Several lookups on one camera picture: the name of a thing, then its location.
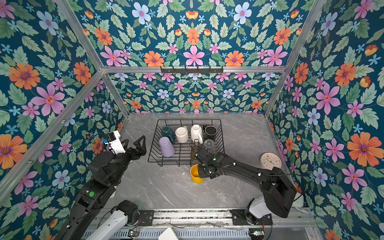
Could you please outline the yellow mug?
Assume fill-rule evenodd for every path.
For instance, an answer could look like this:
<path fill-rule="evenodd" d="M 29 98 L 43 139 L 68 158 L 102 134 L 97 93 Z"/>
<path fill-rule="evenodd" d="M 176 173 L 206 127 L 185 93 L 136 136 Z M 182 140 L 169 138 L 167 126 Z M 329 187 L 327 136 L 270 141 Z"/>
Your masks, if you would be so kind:
<path fill-rule="evenodd" d="M 198 166 L 199 165 L 193 165 L 190 169 L 191 180 L 195 184 L 201 184 L 204 181 L 204 179 L 199 177 Z"/>

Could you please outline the olive green glass cup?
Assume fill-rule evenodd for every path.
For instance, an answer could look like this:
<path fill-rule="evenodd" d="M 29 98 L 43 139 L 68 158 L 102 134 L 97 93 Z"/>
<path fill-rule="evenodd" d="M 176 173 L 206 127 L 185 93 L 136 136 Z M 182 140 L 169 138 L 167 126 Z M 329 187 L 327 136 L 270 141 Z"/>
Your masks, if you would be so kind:
<path fill-rule="evenodd" d="M 200 149 L 200 146 L 196 144 L 190 144 L 190 148 L 191 148 L 191 160 L 197 161 L 196 154 L 197 154 L 197 151 Z"/>

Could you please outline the clear glass cup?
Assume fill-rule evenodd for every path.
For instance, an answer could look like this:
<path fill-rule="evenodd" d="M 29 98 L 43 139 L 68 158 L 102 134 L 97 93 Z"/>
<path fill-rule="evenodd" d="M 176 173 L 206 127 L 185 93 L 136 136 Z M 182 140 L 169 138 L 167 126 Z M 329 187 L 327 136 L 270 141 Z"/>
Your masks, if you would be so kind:
<path fill-rule="evenodd" d="M 211 139 L 207 139 L 204 141 L 204 148 L 210 153 L 214 154 L 216 152 L 215 142 Z"/>

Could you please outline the white green mug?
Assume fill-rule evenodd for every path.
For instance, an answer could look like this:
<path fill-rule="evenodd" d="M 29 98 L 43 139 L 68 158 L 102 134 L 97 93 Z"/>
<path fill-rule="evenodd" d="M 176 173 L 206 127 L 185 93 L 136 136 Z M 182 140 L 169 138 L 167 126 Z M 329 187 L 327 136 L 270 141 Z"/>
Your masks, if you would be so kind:
<path fill-rule="evenodd" d="M 175 143 L 176 137 L 174 131 L 169 126 L 164 126 L 161 130 L 162 137 L 167 137 L 172 144 Z"/>

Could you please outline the lavender cup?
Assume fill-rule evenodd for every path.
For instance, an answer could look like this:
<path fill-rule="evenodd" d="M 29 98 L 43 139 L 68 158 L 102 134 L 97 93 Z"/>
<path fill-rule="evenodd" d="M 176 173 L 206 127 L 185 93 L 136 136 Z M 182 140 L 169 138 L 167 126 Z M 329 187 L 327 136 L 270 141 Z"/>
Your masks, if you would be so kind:
<path fill-rule="evenodd" d="M 163 157 L 169 158 L 175 154 L 175 148 L 168 137 L 160 138 L 159 145 L 160 145 Z"/>

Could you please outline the black mug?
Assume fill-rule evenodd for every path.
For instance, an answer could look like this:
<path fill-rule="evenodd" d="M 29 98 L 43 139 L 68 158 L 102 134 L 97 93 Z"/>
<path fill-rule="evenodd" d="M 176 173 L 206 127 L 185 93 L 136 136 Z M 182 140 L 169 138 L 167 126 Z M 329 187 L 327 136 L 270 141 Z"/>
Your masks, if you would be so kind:
<path fill-rule="evenodd" d="M 218 133 L 218 129 L 215 126 L 205 126 L 205 139 L 215 141 Z"/>

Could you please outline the white faceted mug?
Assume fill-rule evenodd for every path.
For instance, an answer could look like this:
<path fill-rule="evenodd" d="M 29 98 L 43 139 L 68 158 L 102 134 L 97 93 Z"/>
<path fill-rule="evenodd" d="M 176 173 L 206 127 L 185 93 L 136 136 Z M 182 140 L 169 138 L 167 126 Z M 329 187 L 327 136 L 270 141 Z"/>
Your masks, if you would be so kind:
<path fill-rule="evenodd" d="M 203 129 L 200 125 L 193 125 L 191 127 L 191 139 L 193 143 L 203 144 Z"/>

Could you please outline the red white mug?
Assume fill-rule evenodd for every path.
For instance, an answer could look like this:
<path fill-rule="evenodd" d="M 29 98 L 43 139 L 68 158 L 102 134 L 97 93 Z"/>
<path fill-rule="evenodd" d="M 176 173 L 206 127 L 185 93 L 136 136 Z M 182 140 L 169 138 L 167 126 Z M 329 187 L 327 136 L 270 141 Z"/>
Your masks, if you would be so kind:
<path fill-rule="evenodd" d="M 175 131 L 176 139 L 180 144 L 187 143 L 189 140 L 189 132 L 186 126 L 179 127 Z"/>

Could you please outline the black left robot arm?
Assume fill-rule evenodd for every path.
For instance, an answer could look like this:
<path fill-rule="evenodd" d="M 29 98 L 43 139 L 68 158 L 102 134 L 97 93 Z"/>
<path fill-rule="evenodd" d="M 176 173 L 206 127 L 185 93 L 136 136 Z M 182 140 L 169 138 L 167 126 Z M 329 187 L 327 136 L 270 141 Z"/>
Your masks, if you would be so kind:
<path fill-rule="evenodd" d="M 128 147 L 129 140 L 120 141 L 114 133 L 108 133 L 104 137 L 110 144 L 110 150 L 97 154 L 89 164 L 93 176 L 75 197 L 75 204 L 57 234 L 57 240 L 80 240 L 115 193 L 129 163 L 147 153 L 145 136 L 134 142 L 134 148 Z"/>

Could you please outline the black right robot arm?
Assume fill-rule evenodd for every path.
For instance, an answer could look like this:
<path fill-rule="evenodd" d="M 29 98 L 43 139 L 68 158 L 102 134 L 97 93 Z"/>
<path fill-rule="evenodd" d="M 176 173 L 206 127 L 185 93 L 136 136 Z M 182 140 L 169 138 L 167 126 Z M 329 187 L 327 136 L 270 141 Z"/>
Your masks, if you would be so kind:
<path fill-rule="evenodd" d="M 199 161 L 199 178 L 233 177 L 261 191 L 263 196 L 252 199 L 244 211 L 249 223 L 256 224 L 258 220 L 271 214 L 284 219 L 289 216 L 297 189 L 289 175 L 280 168 L 256 168 L 224 153 L 213 155 L 204 148 L 195 153 L 195 158 Z"/>

